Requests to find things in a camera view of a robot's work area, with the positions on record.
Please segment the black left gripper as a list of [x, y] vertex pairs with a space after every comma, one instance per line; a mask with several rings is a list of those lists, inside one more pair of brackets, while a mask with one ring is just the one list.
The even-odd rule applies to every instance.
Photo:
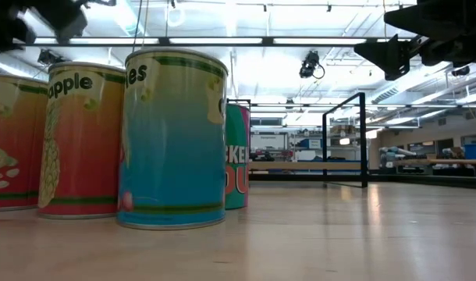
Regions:
[[80, 36], [87, 26], [82, 11], [86, 3], [82, 0], [37, 0], [34, 10], [53, 30], [58, 43], [68, 43], [71, 38]]

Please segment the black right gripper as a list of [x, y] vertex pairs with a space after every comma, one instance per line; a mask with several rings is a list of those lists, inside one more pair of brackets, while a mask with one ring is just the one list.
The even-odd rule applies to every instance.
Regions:
[[354, 52], [381, 69], [387, 81], [410, 71], [411, 55], [419, 55], [425, 66], [476, 62], [476, 0], [417, 0], [416, 5], [387, 12], [384, 21], [420, 35], [411, 41], [394, 35], [388, 41], [354, 45]]

